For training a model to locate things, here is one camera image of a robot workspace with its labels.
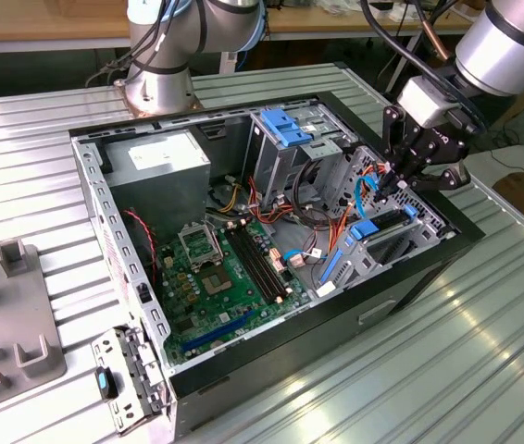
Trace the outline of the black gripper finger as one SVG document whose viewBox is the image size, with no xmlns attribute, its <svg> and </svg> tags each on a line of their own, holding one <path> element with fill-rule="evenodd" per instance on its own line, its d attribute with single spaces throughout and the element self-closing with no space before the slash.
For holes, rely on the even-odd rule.
<svg viewBox="0 0 524 444">
<path fill-rule="evenodd" d="M 399 176 L 414 191 L 453 191 L 471 182 L 471 176 L 462 161 L 446 165 L 440 174 L 419 172 L 409 177 Z"/>
<path fill-rule="evenodd" d="M 389 172 L 381 178 L 375 200 L 385 200 L 398 189 L 402 180 L 409 183 L 419 165 L 416 142 L 422 129 L 399 105 L 389 105 L 383 111 L 381 154 L 389 164 Z"/>
</svg>

